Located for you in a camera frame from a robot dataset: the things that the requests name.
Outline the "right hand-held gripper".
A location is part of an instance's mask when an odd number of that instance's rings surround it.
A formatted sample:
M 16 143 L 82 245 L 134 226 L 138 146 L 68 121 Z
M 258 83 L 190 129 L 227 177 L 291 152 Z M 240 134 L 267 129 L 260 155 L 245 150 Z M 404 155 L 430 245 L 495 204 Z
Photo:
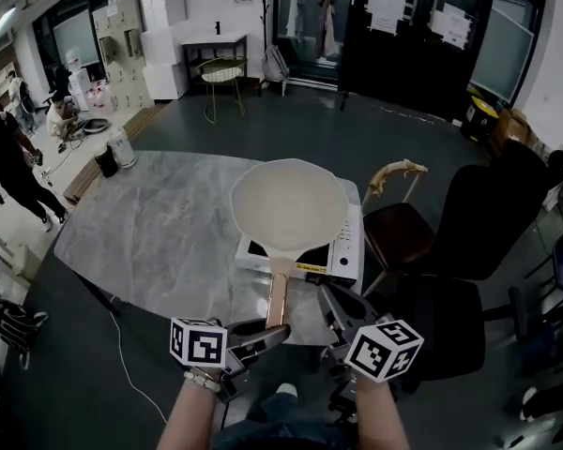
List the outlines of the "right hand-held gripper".
M 403 320 L 380 319 L 369 301 L 353 292 L 322 284 L 317 300 L 331 330 L 344 330 L 342 317 L 359 324 L 352 339 L 328 352 L 333 360 L 329 374 L 341 383 L 332 393 L 328 409 L 338 412 L 342 421 L 357 413 L 357 376 L 371 383 L 384 383 L 404 374 L 415 361 L 424 338 Z

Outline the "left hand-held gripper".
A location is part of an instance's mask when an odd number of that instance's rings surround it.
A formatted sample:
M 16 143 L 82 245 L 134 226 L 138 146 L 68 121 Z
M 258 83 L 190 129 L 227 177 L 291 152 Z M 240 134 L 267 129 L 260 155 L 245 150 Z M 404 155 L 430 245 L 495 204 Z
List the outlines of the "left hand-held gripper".
M 184 369 L 184 377 L 228 403 L 238 397 L 233 378 L 247 371 L 256 353 L 267 352 L 291 335 L 291 327 L 266 327 L 266 319 L 230 323 L 216 319 L 172 318 L 170 355 Z

